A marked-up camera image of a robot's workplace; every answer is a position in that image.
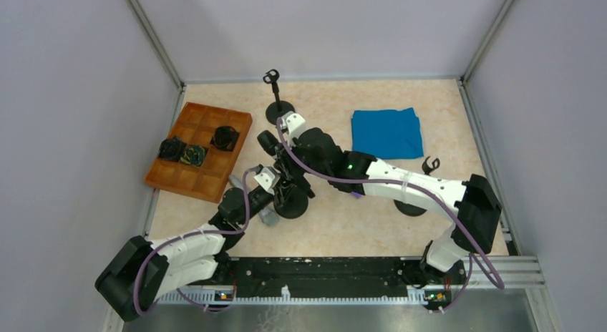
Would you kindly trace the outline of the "black mic stand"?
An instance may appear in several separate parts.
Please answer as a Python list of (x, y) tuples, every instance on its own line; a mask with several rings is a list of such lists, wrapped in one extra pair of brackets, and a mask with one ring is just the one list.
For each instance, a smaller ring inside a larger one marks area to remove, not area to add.
[(279, 78), (280, 73), (277, 69), (270, 69), (263, 76), (263, 82), (271, 86), (274, 95), (274, 101), (267, 106), (265, 112), (267, 121), (273, 125), (279, 117), (284, 116), (288, 112), (296, 111), (295, 107), (290, 102), (281, 99), (278, 86)]
[(282, 180), (276, 186), (273, 206), (280, 217), (292, 220), (301, 217), (307, 211), (309, 197), (295, 184)]
[[(422, 171), (425, 175), (431, 175), (436, 169), (440, 167), (440, 159), (438, 157), (434, 158), (431, 164), (428, 163), (430, 156), (427, 156), (422, 163)], [(417, 218), (426, 213), (426, 210), (417, 206), (413, 206), (407, 203), (403, 203), (398, 200), (394, 200), (394, 205), (400, 213), (412, 217)]]

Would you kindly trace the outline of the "black microphone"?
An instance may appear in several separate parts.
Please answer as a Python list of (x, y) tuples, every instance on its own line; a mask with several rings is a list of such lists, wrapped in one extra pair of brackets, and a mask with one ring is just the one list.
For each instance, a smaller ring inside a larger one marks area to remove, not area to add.
[(275, 161), (279, 161), (282, 158), (283, 145), (272, 132), (269, 130), (262, 131), (257, 136), (257, 141), (263, 151)]

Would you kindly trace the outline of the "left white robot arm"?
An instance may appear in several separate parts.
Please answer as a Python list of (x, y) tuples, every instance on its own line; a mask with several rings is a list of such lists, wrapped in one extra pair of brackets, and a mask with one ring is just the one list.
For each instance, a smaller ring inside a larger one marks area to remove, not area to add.
[(226, 191), (214, 216), (197, 228), (165, 239), (130, 238), (96, 279), (97, 292), (123, 321), (143, 317), (166, 293), (216, 275), (227, 251), (268, 205), (295, 206), (304, 213), (314, 196), (302, 176), (266, 167), (254, 179), (252, 190), (241, 185)]

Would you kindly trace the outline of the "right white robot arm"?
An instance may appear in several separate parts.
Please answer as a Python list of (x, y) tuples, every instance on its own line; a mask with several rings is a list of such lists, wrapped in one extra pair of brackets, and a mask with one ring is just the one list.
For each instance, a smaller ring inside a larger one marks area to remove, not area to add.
[(443, 273), (460, 258), (473, 259), (486, 274), (497, 270), (487, 254), (492, 249), (502, 207), (487, 179), (472, 175), (468, 181), (443, 180), (394, 167), (360, 152), (345, 152), (319, 128), (319, 142), (304, 145), (309, 130), (296, 134), (277, 129), (280, 144), (297, 168), (320, 177), (335, 188), (360, 195), (387, 197), (404, 207), (441, 213), (452, 227), (433, 240), (424, 253), (427, 265)]

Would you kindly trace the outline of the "silver grey microphone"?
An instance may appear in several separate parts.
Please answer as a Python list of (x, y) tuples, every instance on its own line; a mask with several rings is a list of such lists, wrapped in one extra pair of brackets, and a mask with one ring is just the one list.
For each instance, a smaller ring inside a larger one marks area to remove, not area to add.
[[(236, 177), (235, 175), (230, 175), (228, 181), (233, 187), (237, 187), (242, 190), (244, 190), (244, 188), (248, 189), (248, 186), (246, 184), (243, 184), (242, 180)], [(276, 226), (280, 220), (280, 217), (273, 210), (267, 207), (262, 209), (258, 213), (258, 216), (262, 223), (268, 227)]]

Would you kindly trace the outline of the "black bundle upper tray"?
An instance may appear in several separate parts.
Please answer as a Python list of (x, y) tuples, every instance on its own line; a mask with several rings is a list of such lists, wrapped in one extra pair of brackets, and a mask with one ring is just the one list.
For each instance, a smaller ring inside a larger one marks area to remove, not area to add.
[(240, 132), (234, 127), (224, 125), (215, 129), (210, 143), (218, 150), (232, 152), (235, 149), (239, 136)]

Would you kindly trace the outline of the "green black bundle in tray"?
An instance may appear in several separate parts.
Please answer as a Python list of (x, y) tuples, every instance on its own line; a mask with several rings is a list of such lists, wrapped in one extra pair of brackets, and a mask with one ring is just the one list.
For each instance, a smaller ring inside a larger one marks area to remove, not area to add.
[(185, 165), (201, 167), (208, 153), (206, 147), (200, 145), (188, 145), (180, 156), (180, 163)]

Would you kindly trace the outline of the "blue folded cloth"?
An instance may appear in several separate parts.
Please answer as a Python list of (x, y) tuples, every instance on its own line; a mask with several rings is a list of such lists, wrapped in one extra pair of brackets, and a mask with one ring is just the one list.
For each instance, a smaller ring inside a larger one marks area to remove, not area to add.
[(353, 151), (384, 160), (424, 156), (421, 123), (412, 107), (356, 110), (351, 117)]

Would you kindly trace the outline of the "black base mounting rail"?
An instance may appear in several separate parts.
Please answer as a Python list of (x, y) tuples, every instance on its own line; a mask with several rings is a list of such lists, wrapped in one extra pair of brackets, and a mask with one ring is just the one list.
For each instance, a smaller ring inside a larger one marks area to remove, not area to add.
[(241, 257), (222, 260), (201, 285), (234, 288), (239, 298), (405, 297), (429, 285), (460, 283), (460, 267), (447, 273), (421, 266), (418, 257)]

